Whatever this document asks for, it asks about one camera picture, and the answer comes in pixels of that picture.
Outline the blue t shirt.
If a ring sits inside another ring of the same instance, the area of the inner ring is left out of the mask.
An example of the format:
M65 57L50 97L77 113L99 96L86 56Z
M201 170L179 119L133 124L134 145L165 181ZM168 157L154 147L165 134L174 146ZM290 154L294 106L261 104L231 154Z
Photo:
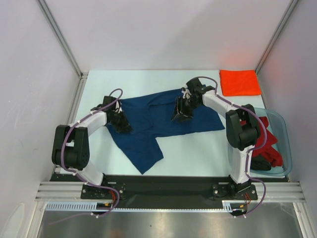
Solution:
M189 121L172 121L176 98L182 95L181 90L174 89L122 99L121 106L132 131L119 133L112 124L106 125L115 144L141 174L163 159L156 138L224 129L218 113L205 106L195 109Z

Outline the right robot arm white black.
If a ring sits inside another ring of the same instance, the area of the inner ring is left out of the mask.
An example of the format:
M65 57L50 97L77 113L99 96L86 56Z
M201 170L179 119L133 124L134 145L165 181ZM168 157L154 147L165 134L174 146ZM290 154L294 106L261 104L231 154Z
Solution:
M176 98L171 120L189 121L198 107L208 107L225 119L226 138L232 168L227 185L213 185L214 199L240 199L251 188L251 157L260 138L262 121L250 104L239 106L217 92L217 87L204 86L201 77L194 77L182 87L182 96Z

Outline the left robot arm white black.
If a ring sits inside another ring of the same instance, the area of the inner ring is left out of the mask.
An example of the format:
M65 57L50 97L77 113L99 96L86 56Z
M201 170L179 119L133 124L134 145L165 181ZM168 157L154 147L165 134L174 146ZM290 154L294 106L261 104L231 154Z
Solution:
M90 160L89 137L108 124L121 134L132 131L121 101L113 96L104 96L101 104L75 123L57 126L54 135L53 164L92 188L97 198L105 198L109 192L112 198L119 195L119 191L107 185L104 173Z

